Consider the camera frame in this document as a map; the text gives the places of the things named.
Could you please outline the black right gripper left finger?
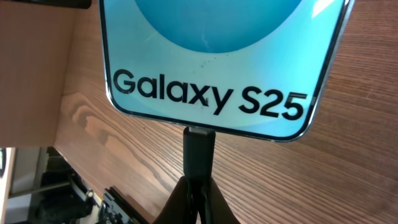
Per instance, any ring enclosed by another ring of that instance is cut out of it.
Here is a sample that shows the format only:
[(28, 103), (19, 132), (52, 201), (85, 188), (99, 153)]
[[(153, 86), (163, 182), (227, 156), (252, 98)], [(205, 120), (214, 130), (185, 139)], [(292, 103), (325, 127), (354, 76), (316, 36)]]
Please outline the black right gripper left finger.
[(153, 224), (185, 224), (188, 210), (188, 184), (185, 177), (181, 177), (169, 199), (164, 205)]

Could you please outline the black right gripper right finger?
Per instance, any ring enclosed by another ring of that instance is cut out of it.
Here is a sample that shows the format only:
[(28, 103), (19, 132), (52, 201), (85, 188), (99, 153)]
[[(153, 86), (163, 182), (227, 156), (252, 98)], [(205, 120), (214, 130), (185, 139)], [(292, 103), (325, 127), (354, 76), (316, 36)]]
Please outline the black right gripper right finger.
[(214, 179), (210, 183), (210, 202), (214, 224), (240, 224)]

